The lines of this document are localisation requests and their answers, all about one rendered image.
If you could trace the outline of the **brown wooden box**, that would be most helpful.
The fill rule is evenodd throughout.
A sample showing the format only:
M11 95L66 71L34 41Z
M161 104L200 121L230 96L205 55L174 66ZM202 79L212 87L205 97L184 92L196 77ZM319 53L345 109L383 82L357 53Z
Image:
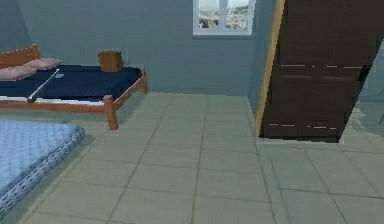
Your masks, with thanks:
M104 72L118 72L123 68L120 51L102 51L98 53L99 65Z

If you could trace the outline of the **white framed window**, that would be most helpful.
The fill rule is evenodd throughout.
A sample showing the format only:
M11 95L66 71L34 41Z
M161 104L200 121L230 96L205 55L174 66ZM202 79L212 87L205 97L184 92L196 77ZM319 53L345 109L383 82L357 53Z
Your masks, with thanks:
M194 36L249 36L258 0L193 0Z

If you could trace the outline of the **wooden bed with navy mattress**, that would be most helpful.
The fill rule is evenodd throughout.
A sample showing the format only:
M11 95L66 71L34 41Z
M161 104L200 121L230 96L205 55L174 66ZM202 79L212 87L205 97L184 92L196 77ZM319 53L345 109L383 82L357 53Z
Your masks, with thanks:
M0 69L24 66L42 58L38 47L0 52ZM57 69L63 78L53 78L38 93L34 103L27 97L43 84ZM98 66L63 65L37 70L25 79L0 81L0 108L69 113L103 114L111 130L119 128L117 111L137 90L148 91L143 68L123 67L118 72L104 72Z

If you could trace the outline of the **dark brown room door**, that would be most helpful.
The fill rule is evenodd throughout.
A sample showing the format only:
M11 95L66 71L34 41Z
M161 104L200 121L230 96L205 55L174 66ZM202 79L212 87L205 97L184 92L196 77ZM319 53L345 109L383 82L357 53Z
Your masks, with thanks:
M384 0L276 0L257 135L337 143L384 40Z

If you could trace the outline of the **grey baseball bat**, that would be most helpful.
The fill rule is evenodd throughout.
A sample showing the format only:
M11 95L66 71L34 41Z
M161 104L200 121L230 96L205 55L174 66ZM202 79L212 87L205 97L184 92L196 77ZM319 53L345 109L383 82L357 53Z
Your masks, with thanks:
M57 69L43 84L41 84L31 95L27 97L28 103L34 103L37 100L38 93L41 92L44 87L57 75L59 69Z

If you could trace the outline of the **pink pillow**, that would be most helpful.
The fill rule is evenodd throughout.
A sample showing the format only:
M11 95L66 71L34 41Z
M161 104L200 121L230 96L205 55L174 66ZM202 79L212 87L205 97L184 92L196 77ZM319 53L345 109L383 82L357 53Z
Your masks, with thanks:
M17 81L28 78L37 72L35 68L15 66L0 69L0 81Z
M39 58L34 59L26 64L24 64L24 67L33 68L37 70L48 70L52 69L58 65L61 64L60 59L56 58Z

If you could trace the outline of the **light blue patterned mattress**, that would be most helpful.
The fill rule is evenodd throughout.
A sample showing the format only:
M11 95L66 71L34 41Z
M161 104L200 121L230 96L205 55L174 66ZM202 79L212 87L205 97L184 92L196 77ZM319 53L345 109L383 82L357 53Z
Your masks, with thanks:
M82 127L0 120L0 217L5 216L85 137Z

